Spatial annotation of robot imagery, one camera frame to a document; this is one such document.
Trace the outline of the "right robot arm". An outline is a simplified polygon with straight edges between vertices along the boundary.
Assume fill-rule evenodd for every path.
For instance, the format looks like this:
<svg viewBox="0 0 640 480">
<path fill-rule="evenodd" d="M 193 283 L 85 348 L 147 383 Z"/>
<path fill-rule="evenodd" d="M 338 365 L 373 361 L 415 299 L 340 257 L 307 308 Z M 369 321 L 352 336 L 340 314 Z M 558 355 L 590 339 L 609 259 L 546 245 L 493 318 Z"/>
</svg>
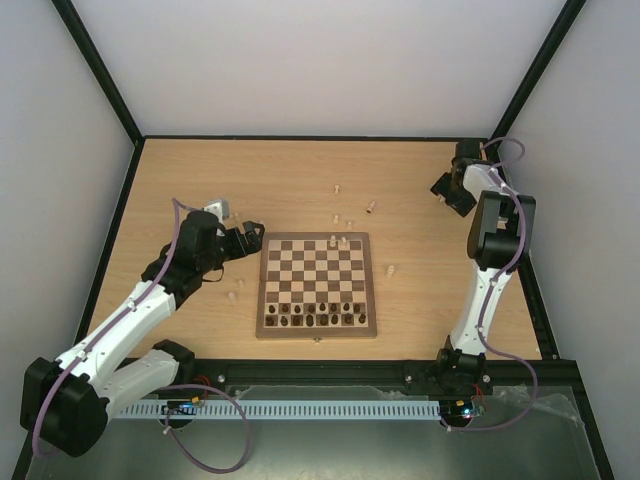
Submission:
<svg viewBox="0 0 640 480">
<path fill-rule="evenodd" d="M 529 253 L 537 202 L 517 192 L 499 174 L 499 164 L 482 158 L 478 140 L 457 143 L 451 169 L 431 192 L 457 214 L 473 213 L 467 256 L 470 289 L 462 313 L 439 350 L 433 378 L 446 393 L 464 391 L 482 380 L 490 328 L 501 295 Z"/>
</svg>

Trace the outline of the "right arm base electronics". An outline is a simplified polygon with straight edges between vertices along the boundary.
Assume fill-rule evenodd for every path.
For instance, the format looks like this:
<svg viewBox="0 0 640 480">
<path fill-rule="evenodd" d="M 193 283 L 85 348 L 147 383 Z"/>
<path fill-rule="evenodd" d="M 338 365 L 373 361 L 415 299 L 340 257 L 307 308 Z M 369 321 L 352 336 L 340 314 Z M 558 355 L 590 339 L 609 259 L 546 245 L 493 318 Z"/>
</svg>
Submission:
<svg viewBox="0 0 640 480">
<path fill-rule="evenodd" d="M 483 384 L 474 383 L 461 397 L 440 400 L 440 425 L 450 430 L 470 428 L 476 418 L 487 413 L 485 390 Z"/>
</svg>

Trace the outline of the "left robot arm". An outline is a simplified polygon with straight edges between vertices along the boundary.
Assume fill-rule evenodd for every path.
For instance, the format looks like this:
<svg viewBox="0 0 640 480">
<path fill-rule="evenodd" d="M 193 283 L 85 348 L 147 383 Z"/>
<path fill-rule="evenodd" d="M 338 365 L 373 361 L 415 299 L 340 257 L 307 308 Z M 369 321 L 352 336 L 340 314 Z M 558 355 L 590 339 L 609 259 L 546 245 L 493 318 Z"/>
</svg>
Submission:
<svg viewBox="0 0 640 480">
<path fill-rule="evenodd" d="M 34 445 L 46 441 L 72 457 L 81 456 L 121 411 L 190 376 L 193 352 L 169 340 L 129 365 L 123 361 L 202 286 L 208 273 L 261 250 L 262 224 L 246 221 L 228 229 L 224 218 L 221 203 L 176 218 L 171 242 L 112 314 L 55 360 L 39 357 L 29 365 L 20 424 Z"/>
</svg>

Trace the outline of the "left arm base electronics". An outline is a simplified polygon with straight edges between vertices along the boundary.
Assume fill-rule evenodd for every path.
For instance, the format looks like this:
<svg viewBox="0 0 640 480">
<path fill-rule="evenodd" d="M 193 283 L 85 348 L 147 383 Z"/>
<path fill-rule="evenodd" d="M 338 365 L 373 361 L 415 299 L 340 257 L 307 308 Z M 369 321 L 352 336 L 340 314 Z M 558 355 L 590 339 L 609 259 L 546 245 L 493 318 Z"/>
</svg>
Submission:
<svg viewBox="0 0 640 480">
<path fill-rule="evenodd" d="M 194 377 L 191 380 L 191 383 L 205 385 L 205 386 L 212 386 L 212 383 L 209 377 L 207 377 L 204 374 L 199 374 L 196 377 Z M 178 393 L 180 393 L 178 392 L 178 390 L 169 391 L 166 389 L 161 389 L 160 392 L 163 395 L 169 394 L 169 393 L 177 395 Z M 176 399 L 168 400 L 165 410 L 167 412 L 171 411 L 173 413 L 172 418 L 174 418 L 174 416 L 178 417 L 180 415 L 182 416 L 193 415 L 197 410 L 205 406 L 207 400 L 209 399 L 209 393 L 210 392 L 206 389 L 198 390 L 196 393 L 193 393 L 193 392 L 189 393 L 186 398 L 180 398 L 177 400 Z M 174 418 L 169 422 L 169 426 L 171 426 L 174 429 L 180 429 L 187 426 L 191 421 L 192 420 L 190 418 L 187 418 L 185 420 L 179 420 Z"/>
</svg>

